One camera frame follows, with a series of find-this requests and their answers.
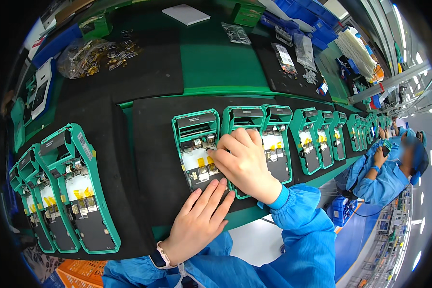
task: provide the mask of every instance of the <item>worker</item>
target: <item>worker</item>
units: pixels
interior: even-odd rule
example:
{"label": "worker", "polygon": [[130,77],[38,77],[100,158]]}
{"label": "worker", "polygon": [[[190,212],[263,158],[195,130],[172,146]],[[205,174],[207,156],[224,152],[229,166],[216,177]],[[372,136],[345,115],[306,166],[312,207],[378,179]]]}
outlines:
{"label": "worker", "polygon": [[334,287],[336,234],[325,211],[316,209],[320,191],[304,184],[286,188],[272,177],[258,131],[238,128],[208,152],[235,186],[270,207],[272,219],[283,229],[286,252],[261,267],[230,256],[232,239],[221,232],[235,193],[230,191],[218,207],[227,180],[212,180],[203,193],[191,193],[169,237],[157,244],[158,252],[109,261],[104,286]]}
{"label": "worker", "polygon": [[386,157],[383,143],[382,139],[375,142],[365,155],[334,178],[344,196],[385,206],[408,184],[418,182],[429,161],[420,139],[405,137],[400,146],[392,146]]}
{"label": "worker", "polygon": [[392,137],[392,139],[390,140],[392,143],[400,145],[400,142],[403,141],[403,139],[405,139],[405,137],[415,136],[416,138],[418,138],[422,142],[424,147],[426,147],[427,138],[426,138],[426,132],[424,132],[424,130],[415,132],[411,128],[401,127],[400,129],[398,129],[396,121],[392,122],[392,127],[395,130],[395,135],[396,135],[396,136]]}

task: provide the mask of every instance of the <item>green workbench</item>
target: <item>green workbench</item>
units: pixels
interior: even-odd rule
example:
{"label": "green workbench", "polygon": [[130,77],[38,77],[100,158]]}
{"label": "green workbench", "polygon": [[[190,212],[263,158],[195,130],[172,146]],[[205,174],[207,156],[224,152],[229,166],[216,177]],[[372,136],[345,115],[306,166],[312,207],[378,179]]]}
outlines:
{"label": "green workbench", "polygon": [[[114,24],[111,34],[105,38],[107,40],[110,40],[111,38],[114,39],[120,34],[121,30],[126,29],[139,31],[159,28],[178,28],[180,30],[180,52],[184,79],[184,93],[172,97],[195,95],[237,95],[240,97],[271,99],[276,95],[282,95],[307,99],[300,96],[272,92],[269,89],[262,67],[252,47],[229,43],[228,37],[221,27],[221,22],[227,22],[231,13],[231,10],[227,9],[227,7],[222,6],[215,8],[214,6],[205,5],[201,7],[194,6],[208,15],[211,15],[211,19],[195,25],[185,26],[177,20],[164,15],[161,13],[161,10],[148,13],[144,12],[148,11],[148,8],[153,5],[154,3],[152,1],[146,1],[131,5],[127,9],[119,8],[111,11],[109,16],[117,20],[118,18],[121,18],[122,24]],[[245,27],[245,30],[247,33],[252,31],[252,29],[248,27]],[[264,34],[265,27],[258,24],[258,26],[253,29],[253,32]],[[327,63],[325,62],[321,62],[319,67],[326,64]],[[337,71],[335,75],[333,74],[333,70],[334,67],[326,70],[323,75],[325,79],[327,79],[328,85],[330,86],[331,84],[331,87],[333,87],[330,89],[332,99],[336,102],[343,103],[342,95],[344,92],[340,90],[342,84],[333,84],[336,81],[336,77],[339,77],[337,76]],[[38,120],[33,121],[26,128],[26,141],[29,141],[33,135],[44,129],[53,121],[58,105],[59,92],[66,81],[71,80],[65,79],[59,74],[56,76],[55,90],[50,101],[50,108],[45,115]],[[134,159],[132,141],[132,102],[120,104],[120,107],[123,109],[128,119],[131,155]],[[345,165],[340,166],[325,175],[319,176],[306,184],[320,187],[354,163],[357,158],[347,159]],[[254,206],[248,209],[229,213],[227,215],[229,223],[226,225],[225,230],[242,226],[266,216],[269,213],[270,211],[267,206],[264,210]],[[152,229],[155,238],[157,240],[162,240],[167,236],[170,228],[171,226],[156,226]]]}

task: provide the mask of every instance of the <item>hand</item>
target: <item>hand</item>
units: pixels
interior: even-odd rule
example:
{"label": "hand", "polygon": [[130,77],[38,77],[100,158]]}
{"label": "hand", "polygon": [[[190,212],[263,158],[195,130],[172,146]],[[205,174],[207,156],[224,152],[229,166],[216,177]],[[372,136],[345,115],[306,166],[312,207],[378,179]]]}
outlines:
{"label": "hand", "polygon": [[230,135],[223,135],[217,150],[208,150],[208,154],[216,167],[244,193],[265,204],[277,200],[282,184],[267,169],[258,131],[238,128]]}
{"label": "hand", "polygon": [[386,139],[389,139],[390,137],[392,137],[392,135],[390,135],[390,133],[389,133],[389,128],[385,128],[384,132],[386,134]]}
{"label": "hand", "polygon": [[381,168],[381,166],[384,164],[384,162],[386,162],[387,157],[389,157],[389,155],[384,157],[384,154],[382,153],[382,147],[381,146],[378,147],[376,150],[376,153],[374,154],[374,165]]}
{"label": "hand", "polygon": [[379,127],[378,130],[379,130],[379,137],[381,139],[386,139],[386,133],[384,132],[384,130],[381,127]]}
{"label": "hand", "polygon": [[195,256],[213,241],[229,222],[224,220],[224,217],[234,201],[235,192],[230,191],[219,205],[226,186],[225,178],[219,181],[219,185],[218,180],[214,179],[203,194],[200,188],[190,194],[174,220],[169,237],[159,244],[165,250],[171,266]]}

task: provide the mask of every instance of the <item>white device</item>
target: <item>white device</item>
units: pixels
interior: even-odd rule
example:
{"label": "white device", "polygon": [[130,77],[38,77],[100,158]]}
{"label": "white device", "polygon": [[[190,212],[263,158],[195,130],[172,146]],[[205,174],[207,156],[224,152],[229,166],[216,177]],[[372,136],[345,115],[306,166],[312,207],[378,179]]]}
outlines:
{"label": "white device", "polygon": [[32,103],[32,120],[37,118],[40,113],[45,111],[46,102],[48,100],[48,91],[52,80],[52,61],[53,58],[49,58],[38,70],[35,72],[37,89],[35,92],[35,98]]}

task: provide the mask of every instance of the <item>paper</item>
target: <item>paper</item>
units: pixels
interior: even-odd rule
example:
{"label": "paper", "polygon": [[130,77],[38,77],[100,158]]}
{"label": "paper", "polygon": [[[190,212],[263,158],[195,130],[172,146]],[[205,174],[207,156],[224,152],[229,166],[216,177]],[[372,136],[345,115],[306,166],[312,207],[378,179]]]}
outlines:
{"label": "paper", "polygon": [[277,45],[277,49],[278,49],[278,53],[280,54],[280,57],[282,58],[282,62],[294,66],[294,63],[291,60],[291,57],[288,54],[288,51],[285,49],[285,47],[281,45]]}
{"label": "paper", "polygon": [[166,8],[162,12],[187,26],[210,18],[209,15],[186,4]]}

